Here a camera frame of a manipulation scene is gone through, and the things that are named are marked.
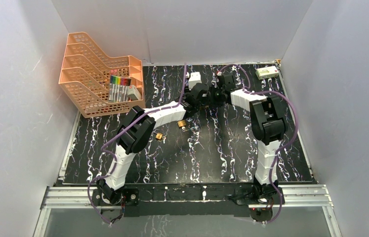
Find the medium brass padlock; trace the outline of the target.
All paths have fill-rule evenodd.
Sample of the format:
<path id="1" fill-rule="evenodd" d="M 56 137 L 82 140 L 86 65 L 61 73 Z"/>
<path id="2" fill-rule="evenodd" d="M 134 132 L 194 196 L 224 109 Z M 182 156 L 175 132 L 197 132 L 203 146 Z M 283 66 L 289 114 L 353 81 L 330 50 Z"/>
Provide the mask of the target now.
<path id="1" fill-rule="evenodd" d="M 186 120 L 180 120 L 177 122 L 178 127 L 181 129 L 182 132 L 189 131 L 188 124 Z"/>

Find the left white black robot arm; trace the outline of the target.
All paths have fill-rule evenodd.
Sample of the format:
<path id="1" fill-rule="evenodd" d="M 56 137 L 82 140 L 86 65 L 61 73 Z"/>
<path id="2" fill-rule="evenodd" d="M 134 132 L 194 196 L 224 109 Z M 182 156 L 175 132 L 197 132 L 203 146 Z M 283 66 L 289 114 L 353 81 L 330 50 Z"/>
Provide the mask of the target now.
<path id="1" fill-rule="evenodd" d="M 208 91 L 208 85 L 196 83 L 176 102 L 149 109 L 134 106 L 129 111 L 119 125 L 116 136 L 102 147 L 104 150 L 115 143 L 115 151 L 109 153 L 113 159 L 108 173 L 96 180 L 96 186 L 107 203 L 120 202 L 120 188 L 125 185 L 131 162 L 147 146 L 155 129 L 194 115 L 209 100 Z"/>

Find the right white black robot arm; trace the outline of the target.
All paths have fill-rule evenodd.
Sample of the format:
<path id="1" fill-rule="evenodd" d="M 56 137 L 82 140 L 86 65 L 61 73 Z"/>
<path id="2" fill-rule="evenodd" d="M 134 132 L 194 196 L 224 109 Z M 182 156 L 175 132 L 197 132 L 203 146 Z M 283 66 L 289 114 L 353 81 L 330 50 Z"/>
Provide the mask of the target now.
<path id="1" fill-rule="evenodd" d="M 216 82 L 209 89 L 212 102 L 228 103 L 250 113 L 252 133 L 257 140 L 257 169 L 253 189 L 248 194 L 255 201 L 271 201 L 276 198 L 283 203 L 278 188 L 277 156 L 287 123 L 280 100 L 285 99 L 276 91 L 250 92 L 237 86 L 232 74 L 218 72 Z"/>

